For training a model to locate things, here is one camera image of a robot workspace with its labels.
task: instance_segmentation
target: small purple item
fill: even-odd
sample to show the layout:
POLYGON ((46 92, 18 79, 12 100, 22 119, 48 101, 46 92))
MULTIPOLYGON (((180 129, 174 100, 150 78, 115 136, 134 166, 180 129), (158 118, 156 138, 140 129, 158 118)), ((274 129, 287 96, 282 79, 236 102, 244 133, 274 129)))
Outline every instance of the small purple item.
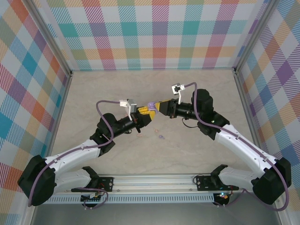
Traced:
POLYGON ((155 111, 155 113, 158 113, 158 109, 155 107, 156 102, 149 102, 148 103, 148 110, 149 111, 155 111))

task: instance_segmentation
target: beige floor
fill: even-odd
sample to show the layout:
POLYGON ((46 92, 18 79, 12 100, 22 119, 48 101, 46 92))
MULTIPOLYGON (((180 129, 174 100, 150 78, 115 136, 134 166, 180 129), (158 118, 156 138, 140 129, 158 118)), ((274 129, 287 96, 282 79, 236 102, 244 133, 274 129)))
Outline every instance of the beige floor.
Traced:
MULTIPOLYGON (((132 98, 138 106, 151 101, 173 98, 171 85, 196 81, 214 98, 215 110, 225 116, 246 138, 251 140, 240 97, 230 70, 140 70, 75 72, 52 154, 81 144, 92 135, 99 121, 95 109, 98 100, 132 98)), ((193 88, 183 92, 190 102, 193 88)), ((117 119, 125 109, 114 104, 100 105, 102 113, 117 119)), ((195 125, 196 121, 187 120, 195 125)), ((115 147, 100 158, 86 161, 97 173, 208 173, 220 164, 248 169, 230 150, 204 136, 197 128, 183 126, 181 118, 169 119, 162 114, 142 129, 134 130, 114 141, 115 147)))

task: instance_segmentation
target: black cable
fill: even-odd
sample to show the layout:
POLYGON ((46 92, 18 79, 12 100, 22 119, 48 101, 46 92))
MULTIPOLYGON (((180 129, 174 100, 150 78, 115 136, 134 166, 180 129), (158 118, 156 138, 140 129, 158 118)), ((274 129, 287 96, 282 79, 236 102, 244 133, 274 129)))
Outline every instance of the black cable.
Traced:
POLYGON ((194 176, 194 178, 193 178, 193 183, 194 183, 194 184, 196 184, 196 183, 195 183, 195 178, 196 178, 197 176, 199 176, 199 175, 204 176, 202 173, 200 173, 200 174, 194 176))
POLYGON ((182 118, 182 123, 183 123, 183 125, 186 126, 187 128, 197 128, 197 127, 198 127, 198 126, 190 127, 190 126, 186 125, 186 124, 183 122, 183 119, 184 119, 184 118, 182 118))

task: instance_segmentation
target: colorful tartan pattern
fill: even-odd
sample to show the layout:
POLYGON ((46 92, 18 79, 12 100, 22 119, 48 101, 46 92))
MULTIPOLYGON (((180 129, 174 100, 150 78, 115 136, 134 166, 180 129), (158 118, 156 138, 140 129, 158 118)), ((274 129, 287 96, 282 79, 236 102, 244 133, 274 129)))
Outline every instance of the colorful tartan pattern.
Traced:
POLYGON ((281 0, 240 73, 262 149, 292 164, 300 211, 300 1, 281 0))
POLYGON ((94 70, 231 68, 262 0, 47 0, 59 30, 35 2, 69 65, 94 70))
POLYGON ((17 185, 28 160, 44 155, 67 76, 21 0, 0 0, 0 224, 26 208, 17 185))

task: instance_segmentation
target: white bracket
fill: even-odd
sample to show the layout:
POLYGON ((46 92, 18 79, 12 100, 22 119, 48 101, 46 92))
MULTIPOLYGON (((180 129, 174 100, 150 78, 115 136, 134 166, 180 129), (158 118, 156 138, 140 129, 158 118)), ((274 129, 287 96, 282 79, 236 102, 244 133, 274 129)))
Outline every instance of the white bracket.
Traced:
POLYGON ((136 103, 134 102, 134 100, 133 99, 120 100, 120 106, 125 107, 129 119, 132 120, 130 114, 136 112, 136 103))
POLYGON ((177 83, 175 85, 172 86, 172 91, 174 95, 179 95, 179 100, 178 100, 178 104, 180 105, 181 103, 181 91, 185 90, 184 84, 180 84, 177 83))

